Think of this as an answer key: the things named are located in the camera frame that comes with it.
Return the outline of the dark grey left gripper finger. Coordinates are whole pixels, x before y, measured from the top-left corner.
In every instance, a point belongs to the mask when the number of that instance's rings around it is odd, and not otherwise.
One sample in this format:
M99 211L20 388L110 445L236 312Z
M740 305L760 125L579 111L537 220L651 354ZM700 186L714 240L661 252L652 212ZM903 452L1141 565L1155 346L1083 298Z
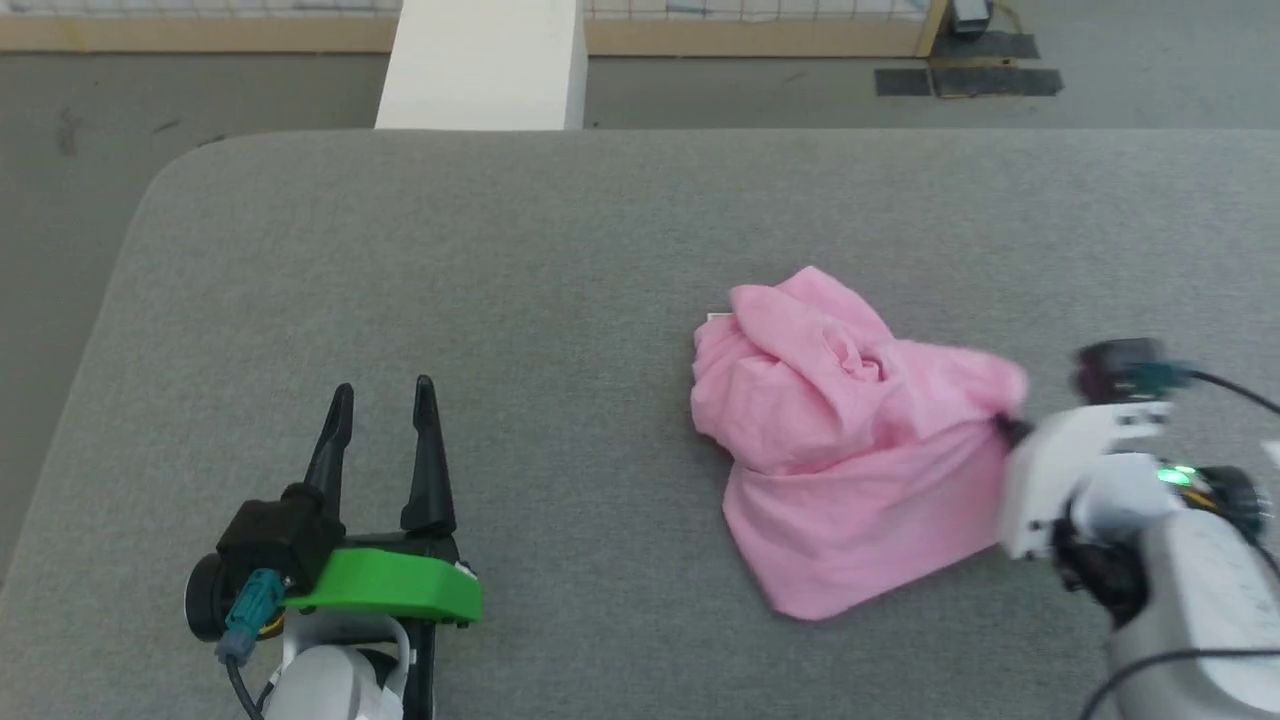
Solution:
M311 454L303 483L321 493L325 501L339 501L346 450L355 418L355 389L351 383L337 386Z
M453 536L457 520L451 474L436 391L429 375L416 379L413 428L417 433L413 475L399 528L413 536Z

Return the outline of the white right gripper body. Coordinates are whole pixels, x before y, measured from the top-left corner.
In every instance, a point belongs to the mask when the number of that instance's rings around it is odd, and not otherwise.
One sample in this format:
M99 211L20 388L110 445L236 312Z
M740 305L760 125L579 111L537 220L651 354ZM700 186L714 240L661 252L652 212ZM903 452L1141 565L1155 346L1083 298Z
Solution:
M1091 405L1044 418L1009 456L998 511L998 544L1012 559L1052 555L1056 523L1088 544L1134 538L1176 511L1151 454L1121 452L1160 436L1167 401Z

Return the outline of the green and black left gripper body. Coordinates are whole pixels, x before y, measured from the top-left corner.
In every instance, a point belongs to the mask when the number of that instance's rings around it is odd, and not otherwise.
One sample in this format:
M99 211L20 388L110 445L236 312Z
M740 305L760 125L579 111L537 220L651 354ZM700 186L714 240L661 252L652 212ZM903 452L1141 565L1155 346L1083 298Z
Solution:
M288 591L285 609L387 615L471 625L484 591L453 537L361 536L330 553L310 591Z

